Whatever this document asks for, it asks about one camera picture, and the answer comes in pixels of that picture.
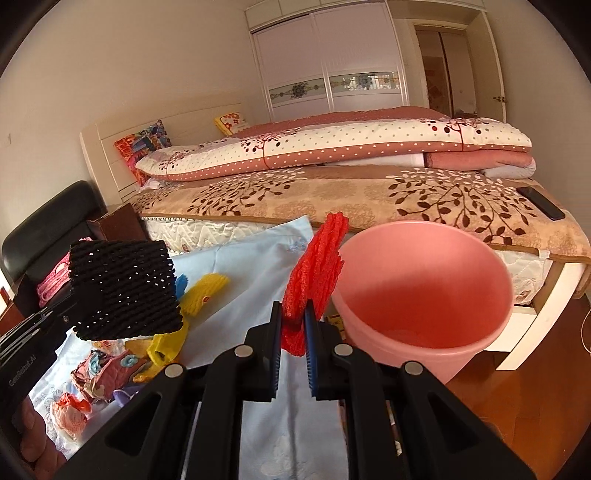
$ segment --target wooden floor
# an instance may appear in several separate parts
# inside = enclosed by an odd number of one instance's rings
[[[538,480],[554,477],[591,422],[591,356],[580,341],[588,311],[587,298],[571,300],[517,370],[495,371],[503,354],[482,352],[447,385],[482,420],[500,430]],[[589,346],[591,315],[584,337]]]

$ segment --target decorative glass panel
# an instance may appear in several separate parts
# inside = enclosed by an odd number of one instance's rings
[[[329,77],[333,93],[360,90],[400,90],[398,72],[349,73]]]
[[[277,105],[289,100],[326,96],[326,87],[324,79],[313,79],[273,88],[273,90],[269,90],[269,95],[271,96],[271,104]]]

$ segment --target smartphone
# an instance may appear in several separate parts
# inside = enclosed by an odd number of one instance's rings
[[[527,198],[538,207],[550,220],[562,220],[566,215],[554,203],[549,201],[533,187],[519,187],[517,193]]]

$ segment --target bed headboard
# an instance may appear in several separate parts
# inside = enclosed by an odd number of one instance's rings
[[[162,103],[144,102],[137,108],[123,111],[89,125],[80,132],[80,143],[90,176],[105,205],[113,206],[129,200],[139,189],[114,143],[162,120],[174,146],[199,145],[223,137],[213,122],[220,115],[244,112],[238,93],[177,99]]]

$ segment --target yellow pillow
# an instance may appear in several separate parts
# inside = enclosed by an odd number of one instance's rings
[[[226,115],[218,116],[213,119],[213,122],[227,137],[250,127],[240,112],[227,113]]]

